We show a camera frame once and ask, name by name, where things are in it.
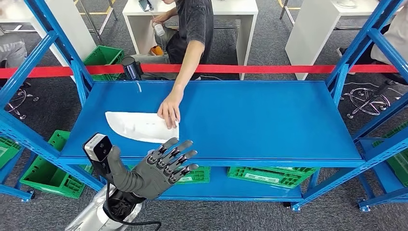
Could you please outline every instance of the green plastic crate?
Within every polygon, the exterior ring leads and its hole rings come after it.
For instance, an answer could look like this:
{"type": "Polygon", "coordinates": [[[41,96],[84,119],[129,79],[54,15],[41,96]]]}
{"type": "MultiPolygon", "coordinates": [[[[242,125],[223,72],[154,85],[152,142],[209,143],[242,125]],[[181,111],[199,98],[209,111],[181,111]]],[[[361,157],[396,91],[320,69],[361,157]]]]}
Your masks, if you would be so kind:
{"type": "MultiPolygon", "coordinates": [[[[84,60],[85,65],[111,65],[122,61],[125,53],[122,49],[113,47],[97,46],[84,60]]],[[[95,81],[111,81],[119,78],[121,74],[92,75],[95,81]]]]}
{"type": "Polygon", "coordinates": [[[211,167],[198,167],[196,170],[189,172],[180,178],[176,184],[197,184],[210,182],[211,167]]]}
{"type": "MultiPolygon", "coordinates": [[[[389,131],[386,135],[383,136],[383,138],[390,138],[406,127],[408,127],[408,121],[389,131]]],[[[372,146],[375,147],[380,143],[382,143],[382,141],[376,141],[372,143],[372,146]]],[[[405,187],[408,187],[408,149],[405,149],[400,153],[397,153],[394,156],[390,157],[387,160],[387,163],[391,167],[399,181],[401,181],[401,183],[405,187]]]]}
{"type": "Polygon", "coordinates": [[[13,140],[0,137],[0,169],[18,153],[20,148],[21,146],[13,140]]]}
{"type": "MultiPolygon", "coordinates": [[[[57,130],[48,141],[58,151],[62,150],[69,132],[57,130]]],[[[92,166],[80,165],[91,173],[92,166]]],[[[34,160],[30,168],[24,173],[20,182],[43,192],[67,196],[78,199],[85,188],[85,184],[59,169],[40,156],[34,160]]]]}
{"type": "Polygon", "coordinates": [[[258,183],[270,184],[284,188],[295,188],[310,175],[312,175],[318,168],[308,168],[307,173],[305,169],[298,171],[293,168],[282,167],[229,167],[227,176],[240,180],[249,180],[258,183]]]}
{"type": "Polygon", "coordinates": [[[257,167],[263,170],[271,170],[282,173],[294,174],[299,176],[310,176],[319,169],[319,167],[257,167]]]}

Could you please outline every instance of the human hand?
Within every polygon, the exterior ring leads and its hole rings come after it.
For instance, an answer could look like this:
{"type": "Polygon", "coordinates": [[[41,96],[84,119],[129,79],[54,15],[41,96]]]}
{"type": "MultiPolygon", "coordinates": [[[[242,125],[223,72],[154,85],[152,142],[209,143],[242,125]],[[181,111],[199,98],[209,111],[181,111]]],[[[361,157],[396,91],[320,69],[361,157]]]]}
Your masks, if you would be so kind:
{"type": "Polygon", "coordinates": [[[168,129],[176,128],[176,121],[180,122],[181,120],[178,107],[183,95],[184,89],[174,86],[157,111],[157,115],[165,120],[168,129]]]}
{"type": "Polygon", "coordinates": [[[170,16],[169,16],[167,13],[165,13],[165,14],[162,14],[162,15],[159,15],[159,16],[155,17],[155,18],[153,19],[153,22],[154,22],[154,23],[163,24],[163,23],[164,23],[165,21],[167,21],[169,18],[170,18],[170,16]]]}

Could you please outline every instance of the robotic hand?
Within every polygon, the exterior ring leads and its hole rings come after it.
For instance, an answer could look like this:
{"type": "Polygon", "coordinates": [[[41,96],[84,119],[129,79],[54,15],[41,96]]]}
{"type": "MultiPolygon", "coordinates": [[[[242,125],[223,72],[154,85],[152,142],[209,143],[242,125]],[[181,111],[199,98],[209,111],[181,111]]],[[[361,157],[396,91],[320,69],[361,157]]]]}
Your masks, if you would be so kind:
{"type": "Polygon", "coordinates": [[[128,225],[147,224],[158,224],[158,230],[161,225],[159,221],[130,221],[137,216],[145,199],[157,198],[180,178],[198,168],[196,164],[180,168],[197,152],[188,151],[174,160],[192,145],[192,141],[185,141],[167,152],[177,143],[176,138],[171,138],[158,149],[148,152],[138,165],[128,171],[120,160],[119,148],[113,146],[107,136],[94,135],[83,149],[94,168],[108,183],[65,231],[124,231],[128,225]]]}

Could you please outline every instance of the black cylinder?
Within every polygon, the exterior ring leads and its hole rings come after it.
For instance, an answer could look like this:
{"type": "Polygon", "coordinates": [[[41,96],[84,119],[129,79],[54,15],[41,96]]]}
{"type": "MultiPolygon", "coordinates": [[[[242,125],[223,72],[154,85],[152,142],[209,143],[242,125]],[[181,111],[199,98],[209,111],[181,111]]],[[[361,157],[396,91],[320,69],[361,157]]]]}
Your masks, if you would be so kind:
{"type": "Polygon", "coordinates": [[[133,57],[125,57],[122,60],[123,70],[128,80],[141,80],[143,72],[140,67],[140,62],[136,62],[133,57]]]}

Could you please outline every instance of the black t-shirt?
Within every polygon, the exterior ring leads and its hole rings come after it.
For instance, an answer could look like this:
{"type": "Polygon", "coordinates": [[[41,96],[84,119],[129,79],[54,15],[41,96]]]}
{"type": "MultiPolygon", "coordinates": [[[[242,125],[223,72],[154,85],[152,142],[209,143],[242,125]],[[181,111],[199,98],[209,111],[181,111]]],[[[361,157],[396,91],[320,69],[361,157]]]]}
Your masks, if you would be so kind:
{"type": "Polygon", "coordinates": [[[214,32],[214,13],[211,0],[176,0],[178,33],[167,44],[170,63],[181,64],[187,45],[197,40],[205,45],[200,63],[205,64],[210,53],[214,32]]]}

